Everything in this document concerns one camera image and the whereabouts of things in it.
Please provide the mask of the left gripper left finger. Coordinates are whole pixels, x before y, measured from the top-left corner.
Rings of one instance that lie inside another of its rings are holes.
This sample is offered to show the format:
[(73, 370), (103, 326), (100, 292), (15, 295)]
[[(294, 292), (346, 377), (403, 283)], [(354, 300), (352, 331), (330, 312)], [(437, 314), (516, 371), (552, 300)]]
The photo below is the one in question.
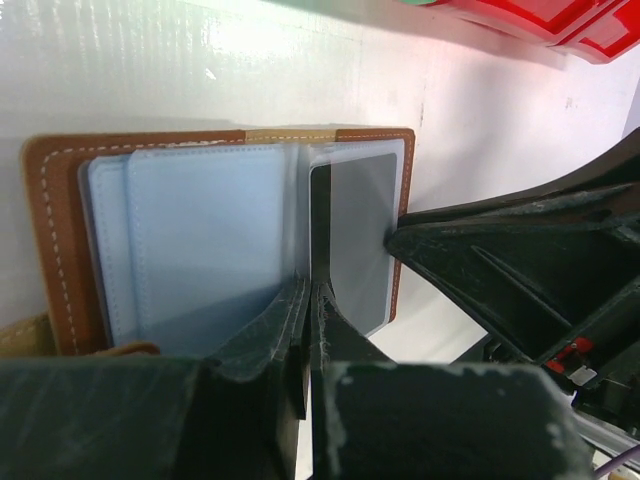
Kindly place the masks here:
[(296, 278), (204, 358), (5, 359), (5, 479), (291, 479), (310, 285)]

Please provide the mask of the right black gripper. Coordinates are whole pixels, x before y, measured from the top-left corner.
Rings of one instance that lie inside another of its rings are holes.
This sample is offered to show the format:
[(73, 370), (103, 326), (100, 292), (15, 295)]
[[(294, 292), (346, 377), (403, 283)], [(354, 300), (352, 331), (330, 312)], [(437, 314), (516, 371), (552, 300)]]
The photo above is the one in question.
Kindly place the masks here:
[(545, 370), (574, 409), (639, 435), (639, 186), (398, 229), (388, 251)]

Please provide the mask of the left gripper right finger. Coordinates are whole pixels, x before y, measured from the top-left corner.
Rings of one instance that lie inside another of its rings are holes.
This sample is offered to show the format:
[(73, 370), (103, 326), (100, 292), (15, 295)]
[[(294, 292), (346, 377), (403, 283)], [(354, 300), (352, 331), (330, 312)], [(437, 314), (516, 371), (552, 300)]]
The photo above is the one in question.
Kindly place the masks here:
[(313, 475), (317, 479), (589, 479), (590, 451), (540, 369), (390, 360), (310, 299)]

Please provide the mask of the brown leather card holder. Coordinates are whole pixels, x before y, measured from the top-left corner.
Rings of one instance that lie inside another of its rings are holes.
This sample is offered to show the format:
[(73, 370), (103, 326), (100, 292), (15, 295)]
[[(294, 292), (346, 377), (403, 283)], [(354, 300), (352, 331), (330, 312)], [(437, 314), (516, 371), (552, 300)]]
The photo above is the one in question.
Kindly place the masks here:
[(38, 135), (24, 144), (26, 197), (48, 309), (1, 331), (3, 357), (79, 356), (107, 347), (76, 181), (80, 164), (139, 149), (399, 139), (405, 147), (398, 212), (408, 209), (415, 150), (409, 128), (262, 129)]

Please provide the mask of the red plastic bin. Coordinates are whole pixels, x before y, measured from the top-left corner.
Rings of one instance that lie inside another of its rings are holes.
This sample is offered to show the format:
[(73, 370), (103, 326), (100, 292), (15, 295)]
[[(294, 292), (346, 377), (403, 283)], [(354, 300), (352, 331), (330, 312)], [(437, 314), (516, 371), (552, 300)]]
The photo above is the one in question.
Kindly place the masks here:
[(516, 38), (556, 45), (586, 24), (605, 1), (438, 1), (434, 8)]
[(608, 64), (639, 45), (639, 0), (595, 1), (596, 12), (551, 47), (592, 64)]

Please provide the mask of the green plastic bin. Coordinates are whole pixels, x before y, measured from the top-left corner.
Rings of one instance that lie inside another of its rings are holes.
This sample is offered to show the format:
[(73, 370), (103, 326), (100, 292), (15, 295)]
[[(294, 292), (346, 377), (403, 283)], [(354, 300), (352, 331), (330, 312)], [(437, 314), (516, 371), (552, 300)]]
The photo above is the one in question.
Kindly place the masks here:
[(438, 0), (401, 0), (400, 2), (408, 5), (426, 6), (436, 4)]

